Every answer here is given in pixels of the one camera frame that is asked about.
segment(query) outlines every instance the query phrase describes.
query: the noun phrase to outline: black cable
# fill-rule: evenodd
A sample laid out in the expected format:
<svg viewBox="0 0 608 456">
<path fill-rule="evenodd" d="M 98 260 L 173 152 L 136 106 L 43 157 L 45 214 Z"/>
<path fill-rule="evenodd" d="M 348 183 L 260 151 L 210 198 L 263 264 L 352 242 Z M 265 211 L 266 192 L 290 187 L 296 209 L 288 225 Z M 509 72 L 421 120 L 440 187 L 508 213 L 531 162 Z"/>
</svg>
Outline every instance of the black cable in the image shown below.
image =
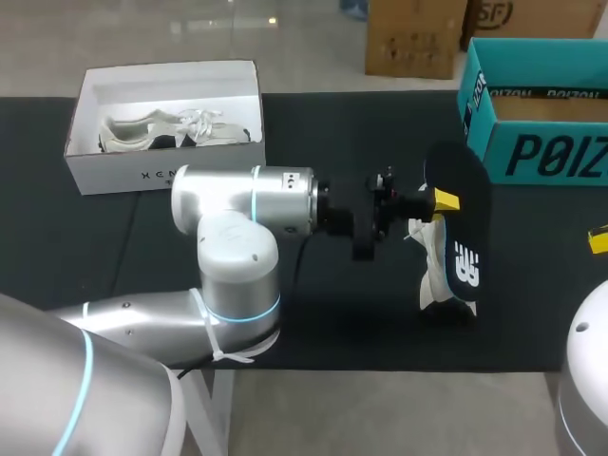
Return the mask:
<svg viewBox="0 0 608 456">
<path fill-rule="evenodd" d="M 193 366 L 192 368 L 182 370 L 178 374 L 178 380 L 181 380 L 183 377 L 185 377 L 191 371 L 198 371 L 198 370 L 204 368 L 207 364 L 211 363 L 212 361 L 213 361 L 213 354 L 205 356 L 199 362 L 197 362 L 197 364 L 195 366 Z"/>
<path fill-rule="evenodd" d="M 294 268 L 294 276 L 292 278 L 292 295 L 295 294 L 295 286 L 297 285 L 297 280 L 299 279 L 300 269 L 302 267 L 302 258 L 304 257 L 304 250 L 308 245 L 308 241 L 313 237 L 313 235 L 307 236 L 300 243 L 299 248 L 297 249 L 297 255 L 295 257 L 295 268 Z M 184 369 L 178 374 L 178 379 L 181 380 L 191 371 L 198 371 L 206 367 L 207 364 L 213 361 L 213 354 L 205 356 L 200 361 L 198 361 L 193 367 Z"/>
<path fill-rule="evenodd" d="M 300 269 L 302 267 L 302 258 L 304 258 L 304 250 L 306 250 L 306 246 L 308 245 L 309 240 L 313 235 L 307 236 L 301 243 L 299 248 L 297 249 L 297 255 L 295 256 L 295 267 L 294 267 L 294 276 L 292 277 L 292 295 L 295 294 L 295 287 L 297 286 L 297 281 L 300 276 Z"/>
</svg>

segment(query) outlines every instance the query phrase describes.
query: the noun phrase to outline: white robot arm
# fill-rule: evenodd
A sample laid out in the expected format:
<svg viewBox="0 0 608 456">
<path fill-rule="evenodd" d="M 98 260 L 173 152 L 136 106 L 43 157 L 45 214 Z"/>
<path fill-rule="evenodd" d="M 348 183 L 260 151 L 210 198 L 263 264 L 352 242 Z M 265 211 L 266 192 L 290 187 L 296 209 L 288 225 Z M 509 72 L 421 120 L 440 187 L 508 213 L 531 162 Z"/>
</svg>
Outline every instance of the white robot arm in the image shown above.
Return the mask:
<svg viewBox="0 0 608 456">
<path fill-rule="evenodd" d="M 352 208 L 330 198 L 329 185 L 310 168 L 183 167 L 172 212 L 178 229 L 196 238 L 200 289 L 52 313 L 0 295 L 0 361 L 23 372 L 3 377 L 0 452 L 179 455 L 183 397 L 166 366 L 194 369 L 222 357 L 248 362 L 273 344 L 280 303 L 275 234 L 323 229 L 352 238 L 355 259 L 371 259 L 392 221 L 430 221 L 444 207 L 437 199 L 444 193 L 434 189 L 399 196 L 391 175 L 361 187 L 364 203 Z"/>
</svg>

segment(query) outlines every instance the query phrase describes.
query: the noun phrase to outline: gray floor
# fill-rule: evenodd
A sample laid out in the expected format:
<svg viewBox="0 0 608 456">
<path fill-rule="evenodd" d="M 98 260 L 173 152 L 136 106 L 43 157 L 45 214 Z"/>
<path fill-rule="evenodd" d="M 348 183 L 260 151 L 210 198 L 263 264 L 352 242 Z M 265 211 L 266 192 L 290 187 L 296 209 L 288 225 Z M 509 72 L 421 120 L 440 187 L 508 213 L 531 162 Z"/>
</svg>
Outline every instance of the gray floor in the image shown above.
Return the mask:
<svg viewBox="0 0 608 456">
<path fill-rule="evenodd" d="M 0 2 L 0 96 L 75 96 L 88 67 L 222 58 L 255 58 L 265 92 L 458 87 L 462 55 L 451 81 L 365 76 L 365 24 L 337 1 Z M 541 373 L 248 370 L 237 376 L 231 449 L 553 456 L 552 426 Z"/>
</svg>

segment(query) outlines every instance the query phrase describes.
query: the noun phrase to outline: sneaker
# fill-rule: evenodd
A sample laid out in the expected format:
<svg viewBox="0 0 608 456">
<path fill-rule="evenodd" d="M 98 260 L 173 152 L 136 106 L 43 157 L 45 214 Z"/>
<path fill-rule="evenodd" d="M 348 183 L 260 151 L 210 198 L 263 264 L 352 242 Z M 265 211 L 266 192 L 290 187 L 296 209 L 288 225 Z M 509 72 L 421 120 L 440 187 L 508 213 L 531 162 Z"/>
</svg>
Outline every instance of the sneaker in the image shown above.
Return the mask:
<svg viewBox="0 0 608 456">
<path fill-rule="evenodd" d="M 420 285 L 420 307 L 452 297 L 477 314 L 487 269 L 491 185 L 484 165 L 460 143 L 438 143 L 425 160 L 425 185 L 460 201 L 459 211 L 423 223 L 408 222 L 408 236 L 427 250 L 427 272 Z"/>
<path fill-rule="evenodd" d="M 433 302 L 445 302 L 454 293 L 447 284 L 446 269 L 446 224 L 443 219 L 434 220 L 431 223 L 423 223 L 421 220 L 410 219 L 408 221 L 408 236 L 412 238 L 427 251 L 427 271 L 420 283 L 420 310 L 423 311 Z M 475 301 L 464 301 L 474 315 L 477 315 Z"/>
<path fill-rule="evenodd" d="M 248 143 L 249 131 L 236 123 L 214 122 L 219 111 L 189 109 L 173 115 L 159 109 L 134 121 L 105 118 L 99 135 L 102 152 Z"/>
</svg>

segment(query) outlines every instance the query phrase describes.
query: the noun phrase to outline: table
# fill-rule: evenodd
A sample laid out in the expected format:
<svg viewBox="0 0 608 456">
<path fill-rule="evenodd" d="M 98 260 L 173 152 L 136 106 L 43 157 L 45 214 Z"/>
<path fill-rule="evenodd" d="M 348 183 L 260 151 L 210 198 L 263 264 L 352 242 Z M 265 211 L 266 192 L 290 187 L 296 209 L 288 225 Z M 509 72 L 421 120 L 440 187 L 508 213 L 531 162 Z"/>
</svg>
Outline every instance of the table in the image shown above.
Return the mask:
<svg viewBox="0 0 608 456">
<path fill-rule="evenodd" d="M 264 95 L 268 164 L 311 166 L 325 176 L 391 164 L 415 189 L 425 151 L 463 137 L 455 97 L 452 91 Z M 197 286 L 196 250 L 173 226 L 168 191 L 78 193 L 63 159 L 73 106 L 71 99 L 0 100 L 2 293 L 51 310 Z M 251 367 L 557 371 L 574 313 L 605 279 L 608 256 L 591 255 L 586 231 L 608 222 L 606 195 L 592 187 L 496 186 L 489 280 L 473 323 L 421 317 L 424 251 L 398 230 L 373 263 L 351 262 L 345 239 L 314 237 L 295 290 L 299 240 L 282 239 L 281 336 Z M 223 361 L 214 367 L 247 368 Z M 228 371 L 222 384 L 230 381 Z M 190 382 L 189 394 L 204 396 L 201 377 Z M 229 391 L 220 396 L 225 411 Z M 208 406 L 211 398 L 204 400 Z M 204 410 L 190 411 L 191 426 L 211 428 L 214 419 Z M 215 429 L 227 429 L 228 418 Z M 210 454 L 221 454 L 225 434 L 216 444 Z"/>
</svg>

